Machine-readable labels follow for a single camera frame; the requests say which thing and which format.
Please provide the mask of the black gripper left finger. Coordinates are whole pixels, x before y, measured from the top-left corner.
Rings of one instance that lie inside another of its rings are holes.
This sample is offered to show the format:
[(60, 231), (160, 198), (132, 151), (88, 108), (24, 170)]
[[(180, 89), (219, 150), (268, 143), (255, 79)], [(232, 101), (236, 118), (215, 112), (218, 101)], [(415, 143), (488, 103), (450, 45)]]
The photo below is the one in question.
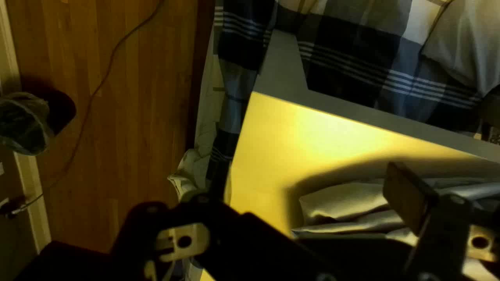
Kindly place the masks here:
[(216, 281), (335, 281), (332, 268), (257, 215), (221, 201), (135, 206), (110, 253), (113, 281), (158, 281), (185, 259)]

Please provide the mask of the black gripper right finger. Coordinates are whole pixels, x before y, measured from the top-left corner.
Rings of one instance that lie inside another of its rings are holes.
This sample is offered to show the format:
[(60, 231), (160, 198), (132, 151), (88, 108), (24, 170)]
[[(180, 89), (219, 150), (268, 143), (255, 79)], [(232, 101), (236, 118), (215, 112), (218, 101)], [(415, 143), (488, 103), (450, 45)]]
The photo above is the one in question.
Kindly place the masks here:
[(405, 281), (460, 281), (466, 259), (499, 276), (499, 212), (457, 193), (438, 193), (400, 162), (386, 168), (383, 197), (418, 243), (404, 267)]

